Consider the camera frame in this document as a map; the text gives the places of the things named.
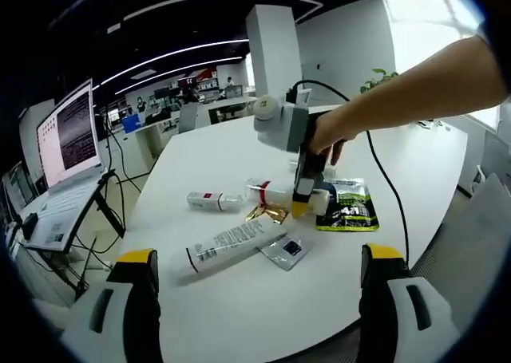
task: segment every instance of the white pillar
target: white pillar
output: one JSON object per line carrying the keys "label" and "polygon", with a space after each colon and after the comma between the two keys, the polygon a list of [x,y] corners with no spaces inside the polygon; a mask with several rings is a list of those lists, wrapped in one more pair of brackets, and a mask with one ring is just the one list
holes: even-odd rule
{"label": "white pillar", "polygon": [[256,5],[246,19],[257,96],[283,96],[302,79],[293,11]]}

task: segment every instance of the white round table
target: white round table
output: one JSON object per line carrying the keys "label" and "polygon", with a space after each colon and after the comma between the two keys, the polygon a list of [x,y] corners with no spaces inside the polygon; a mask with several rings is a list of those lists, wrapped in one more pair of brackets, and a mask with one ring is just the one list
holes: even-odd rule
{"label": "white round table", "polygon": [[[365,134],[344,146],[338,177],[364,178],[380,228],[369,233],[316,231],[309,216],[286,220],[312,250],[290,271],[261,253],[180,285],[169,269],[172,253],[244,221],[239,214],[188,208],[190,191],[243,193],[258,176],[293,181],[291,154],[261,144],[253,117],[174,136],[137,201],[121,252],[154,248],[160,275],[160,345],[173,363],[262,362],[286,357],[338,333],[358,319],[361,250],[373,242],[404,254],[396,199],[370,154]],[[416,124],[372,132],[375,151],[399,192],[410,234],[413,266],[438,229],[457,186],[466,134]]]}

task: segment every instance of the laptop screen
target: laptop screen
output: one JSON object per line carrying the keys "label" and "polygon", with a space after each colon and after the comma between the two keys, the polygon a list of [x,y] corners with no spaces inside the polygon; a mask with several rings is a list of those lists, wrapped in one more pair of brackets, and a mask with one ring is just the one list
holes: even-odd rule
{"label": "laptop screen", "polygon": [[38,143],[48,188],[101,164],[90,82],[68,95],[42,121]]}

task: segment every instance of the laptop keyboard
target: laptop keyboard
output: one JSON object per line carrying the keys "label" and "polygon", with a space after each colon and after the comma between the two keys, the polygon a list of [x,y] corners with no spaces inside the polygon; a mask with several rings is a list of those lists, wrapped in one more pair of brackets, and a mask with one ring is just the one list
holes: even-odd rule
{"label": "laptop keyboard", "polygon": [[54,197],[50,196],[39,210],[38,217],[45,218],[49,215],[76,209],[87,191],[90,191],[90,185],[70,189]]}

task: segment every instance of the person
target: person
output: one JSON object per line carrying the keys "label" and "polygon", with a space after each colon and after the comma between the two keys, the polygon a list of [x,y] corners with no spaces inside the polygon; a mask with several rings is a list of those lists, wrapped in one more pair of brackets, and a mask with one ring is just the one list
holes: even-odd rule
{"label": "person", "polygon": [[466,38],[320,116],[309,149],[331,153],[335,165],[344,142],[361,132],[491,108],[507,96],[488,43]]}
{"label": "person", "polygon": [[147,103],[142,100],[142,97],[137,97],[137,110],[139,113],[142,113],[143,111],[145,111],[145,107],[146,107]]}

